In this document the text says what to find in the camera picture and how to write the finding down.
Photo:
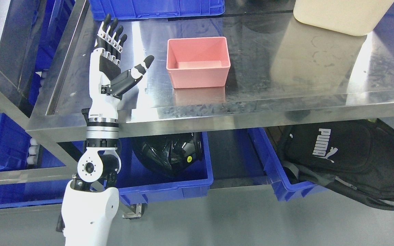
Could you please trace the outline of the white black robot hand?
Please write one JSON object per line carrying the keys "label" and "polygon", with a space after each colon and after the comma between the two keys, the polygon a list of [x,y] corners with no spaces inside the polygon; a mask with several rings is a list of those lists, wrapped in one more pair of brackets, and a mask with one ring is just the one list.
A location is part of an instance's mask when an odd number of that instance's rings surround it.
{"label": "white black robot hand", "polygon": [[[142,79],[155,59],[149,55],[142,63],[122,72],[119,64],[122,47],[127,40],[127,34],[121,36],[122,32],[123,26],[118,27],[118,19],[112,20],[111,14],[106,14],[97,32],[96,49],[90,56],[89,96],[92,105],[89,118],[118,118],[117,106],[122,95]],[[102,55],[104,51],[113,62]]]}

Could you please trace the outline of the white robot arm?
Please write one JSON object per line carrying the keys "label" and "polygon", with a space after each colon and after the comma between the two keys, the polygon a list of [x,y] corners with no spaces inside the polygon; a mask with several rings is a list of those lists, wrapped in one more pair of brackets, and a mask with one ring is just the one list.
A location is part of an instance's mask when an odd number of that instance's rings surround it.
{"label": "white robot arm", "polygon": [[154,56],[122,72],[122,47],[127,40],[118,19],[107,14],[100,24],[89,63],[90,108],[86,120],[85,149],[77,173],[66,185],[61,208],[66,246],[105,246],[111,222],[119,208],[117,175],[121,170],[118,148],[118,105],[122,96],[144,76]]}

